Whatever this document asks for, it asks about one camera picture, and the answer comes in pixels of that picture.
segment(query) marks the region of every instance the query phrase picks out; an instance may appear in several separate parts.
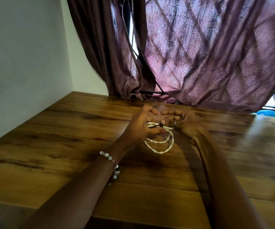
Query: beaded bracelet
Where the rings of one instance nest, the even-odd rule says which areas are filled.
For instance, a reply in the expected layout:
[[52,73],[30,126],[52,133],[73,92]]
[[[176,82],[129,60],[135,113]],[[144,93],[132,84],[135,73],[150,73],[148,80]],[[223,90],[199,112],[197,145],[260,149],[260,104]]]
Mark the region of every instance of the beaded bracelet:
[[[98,154],[98,156],[105,156],[106,158],[109,159],[109,161],[111,161],[111,162],[113,162],[113,163],[115,162],[115,160],[112,158],[112,156],[109,156],[108,153],[105,153],[105,152],[103,152],[103,151],[100,151],[99,154]],[[114,166],[114,175],[113,175],[113,178],[116,179],[117,176],[119,175],[119,173],[120,173],[120,171],[119,171],[119,166],[118,166],[118,164],[115,164],[115,166]]]

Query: blue object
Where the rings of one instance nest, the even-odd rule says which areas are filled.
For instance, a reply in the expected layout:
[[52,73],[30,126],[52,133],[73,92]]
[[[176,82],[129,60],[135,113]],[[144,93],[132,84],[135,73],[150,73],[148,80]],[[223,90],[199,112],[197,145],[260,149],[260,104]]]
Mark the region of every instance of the blue object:
[[275,111],[272,110],[260,110],[256,112],[257,115],[264,115],[269,117],[275,117]]

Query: white wall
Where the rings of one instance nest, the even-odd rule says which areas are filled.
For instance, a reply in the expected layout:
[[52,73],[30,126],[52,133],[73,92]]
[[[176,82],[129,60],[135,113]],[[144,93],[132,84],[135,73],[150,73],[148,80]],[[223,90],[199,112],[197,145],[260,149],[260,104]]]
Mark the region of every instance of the white wall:
[[108,96],[105,82],[95,72],[86,58],[67,1],[61,0],[61,3],[74,91]]
[[60,0],[0,0],[0,137],[71,91]]

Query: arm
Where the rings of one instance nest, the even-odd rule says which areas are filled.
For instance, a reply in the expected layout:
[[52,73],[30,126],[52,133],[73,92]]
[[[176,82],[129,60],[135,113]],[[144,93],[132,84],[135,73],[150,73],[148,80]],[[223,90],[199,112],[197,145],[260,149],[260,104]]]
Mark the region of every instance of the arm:
[[148,128],[147,121],[153,117],[147,115],[158,112],[149,105],[133,115],[124,133],[105,152],[115,160],[112,163],[104,156],[98,157],[78,176],[59,189],[26,222],[21,229],[82,229],[92,215],[96,202],[113,173],[115,164],[126,154],[133,144],[144,141],[150,135],[162,133],[162,128]]
[[248,198],[246,192],[227,164],[210,132],[198,122],[197,117],[188,111],[162,111],[162,115],[171,115],[161,122],[173,126],[190,139],[198,149],[212,199],[214,214],[219,228],[267,228],[261,216]]

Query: curtain fold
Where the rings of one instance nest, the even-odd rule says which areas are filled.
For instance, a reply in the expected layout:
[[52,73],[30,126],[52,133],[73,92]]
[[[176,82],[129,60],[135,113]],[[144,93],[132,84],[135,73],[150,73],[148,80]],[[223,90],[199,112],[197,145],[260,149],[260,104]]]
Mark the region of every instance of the curtain fold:
[[169,95],[157,101],[249,113],[273,95],[275,0],[129,2],[140,56]]
[[67,0],[86,57],[109,95],[141,99],[143,77],[123,21],[123,1]]

